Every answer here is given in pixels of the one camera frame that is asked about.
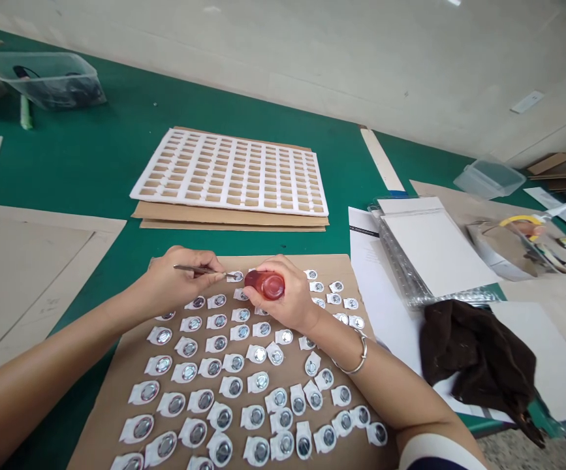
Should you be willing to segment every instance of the sleeve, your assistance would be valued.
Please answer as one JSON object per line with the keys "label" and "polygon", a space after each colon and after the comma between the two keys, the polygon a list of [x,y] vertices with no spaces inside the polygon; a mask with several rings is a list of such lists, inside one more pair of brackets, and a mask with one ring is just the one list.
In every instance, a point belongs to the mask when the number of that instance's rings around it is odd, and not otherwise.
{"label": "sleeve", "polygon": [[439,434],[418,434],[400,456],[400,470],[486,470],[459,444]]}

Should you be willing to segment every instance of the white foam tray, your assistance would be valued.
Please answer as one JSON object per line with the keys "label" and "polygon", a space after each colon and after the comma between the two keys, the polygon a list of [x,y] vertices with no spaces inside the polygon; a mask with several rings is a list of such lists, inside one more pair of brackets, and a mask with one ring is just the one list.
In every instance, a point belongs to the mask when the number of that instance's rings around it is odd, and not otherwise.
{"label": "white foam tray", "polygon": [[131,198],[326,217],[313,152],[217,134],[170,129]]}

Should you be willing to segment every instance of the green tabletop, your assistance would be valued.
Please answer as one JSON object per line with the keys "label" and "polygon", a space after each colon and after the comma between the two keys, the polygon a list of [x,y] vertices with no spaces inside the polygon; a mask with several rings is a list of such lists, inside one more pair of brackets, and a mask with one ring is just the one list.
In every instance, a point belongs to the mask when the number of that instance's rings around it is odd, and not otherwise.
{"label": "green tabletop", "polygon": [[[0,39],[2,51],[62,50],[2,31]],[[387,194],[357,124],[83,57],[97,69],[108,104],[67,112],[34,106],[35,128],[24,131],[19,98],[0,100],[0,205],[128,220],[55,331],[126,288],[151,257],[171,245],[213,249],[218,255],[350,253],[348,206],[364,209]],[[128,195],[175,125],[310,147],[319,157],[331,225],[322,233],[139,229],[139,220],[129,219],[136,202]],[[453,179],[472,161],[385,134],[378,138],[411,194],[409,179],[453,187]],[[541,208],[522,191],[500,201]],[[8,466],[67,466],[113,352],[76,383]],[[540,409],[535,413],[544,419]],[[462,419],[473,432],[502,426],[474,416]]]}

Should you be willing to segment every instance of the glue bottle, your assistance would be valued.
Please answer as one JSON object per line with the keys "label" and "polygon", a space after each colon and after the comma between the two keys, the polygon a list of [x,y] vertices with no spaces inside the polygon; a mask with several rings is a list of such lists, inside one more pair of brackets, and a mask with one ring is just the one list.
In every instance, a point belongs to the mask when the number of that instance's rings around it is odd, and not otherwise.
{"label": "glue bottle", "polygon": [[250,271],[244,284],[254,287],[267,300],[277,300],[285,292],[285,280],[280,274],[269,271]]}

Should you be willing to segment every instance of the bangle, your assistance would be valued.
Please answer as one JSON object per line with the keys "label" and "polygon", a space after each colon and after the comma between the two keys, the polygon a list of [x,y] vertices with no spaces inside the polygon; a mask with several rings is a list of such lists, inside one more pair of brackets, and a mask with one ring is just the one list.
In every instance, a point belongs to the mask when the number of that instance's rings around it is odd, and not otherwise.
{"label": "bangle", "polygon": [[345,371],[344,369],[339,367],[337,362],[335,362],[335,360],[333,359],[333,363],[339,368],[339,370],[344,372],[344,374],[348,374],[348,375],[352,375],[353,373],[359,372],[363,367],[363,365],[366,363],[366,358],[368,357],[368,344],[366,343],[367,336],[361,330],[357,330],[356,328],[353,328],[353,330],[359,333],[359,336],[361,337],[361,342],[363,343],[363,354],[361,354],[361,363],[356,367],[356,369],[353,369],[351,371]]}

